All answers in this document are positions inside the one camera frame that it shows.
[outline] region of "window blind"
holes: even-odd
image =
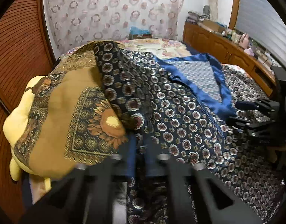
[[[286,67],[286,26],[267,0],[240,0],[235,28],[248,33]]]

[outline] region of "white wall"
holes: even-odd
[[[52,49],[53,49],[53,53],[55,55],[55,58],[56,60],[59,58],[59,56],[61,56],[61,53],[59,51],[59,49],[57,48],[57,45],[54,41],[54,36],[52,34],[52,31],[51,31],[51,27],[50,27],[50,23],[49,23],[49,17],[47,16],[47,2],[46,0],[43,0],[43,4],[44,4],[44,15],[45,15],[45,20],[46,20],[46,25],[47,25],[47,31],[48,31],[48,35],[49,35],[49,38],[50,38],[50,42],[51,42],[51,46],[52,46]]]
[[[218,1],[218,21],[222,24],[229,25],[233,0]]]
[[[184,22],[187,19],[187,12],[194,11],[198,13],[203,13],[204,0],[184,0],[181,12],[178,15],[177,23],[177,39],[182,40]]]

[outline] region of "wooden cabinet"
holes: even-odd
[[[200,53],[209,53],[223,64],[240,66],[270,96],[275,89],[275,77],[253,57],[246,54],[238,45],[228,39],[209,32],[202,27],[186,22],[184,42]]]

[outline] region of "sunflower center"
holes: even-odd
[[[117,128],[120,125],[120,121],[116,116],[109,116],[106,119],[106,124],[114,128]]]

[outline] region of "slatted wooden door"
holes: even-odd
[[[9,174],[10,145],[2,126],[20,102],[28,81],[52,70],[42,0],[15,0],[0,19],[0,206],[13,222],[23,213],[21,186]]]

